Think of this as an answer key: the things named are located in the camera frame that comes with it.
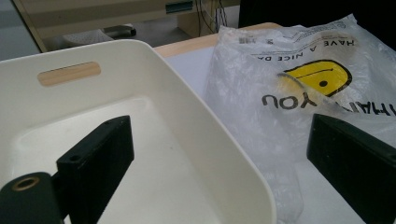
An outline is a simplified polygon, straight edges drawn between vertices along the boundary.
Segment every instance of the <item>black wire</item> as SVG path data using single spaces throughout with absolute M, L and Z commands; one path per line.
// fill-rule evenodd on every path
M 197 8 L 197 15 L 198 15 L 198 36 L 201 36 L 201 20 L 199 18 L 199 10 L 198 10 L 198 0 L 195 0 L 195 7 Z
M 210 32 L 212 32 L 212 34 L 214 34 L 215 32 L 213 32 L 212 28 L 210 27 L 209 24 L 207 24 L 207 21 L 205 20 L 205 16 L 202 13 L 202 0 L 199 1 L 200 7 L 201 7 L 201 16 L 202 16 L 202 20 L 205 22 L 207 28 L 209 28 Z
M 223 20 L 223 25 L 228 26 L 227 24 L 227 14 L 225 13 L 225 9 L 224 6 L 221 3 L 221 0 L 219 0 L 219 5 L 220 5 L 220 14 L 222 16 L 222 20 Z

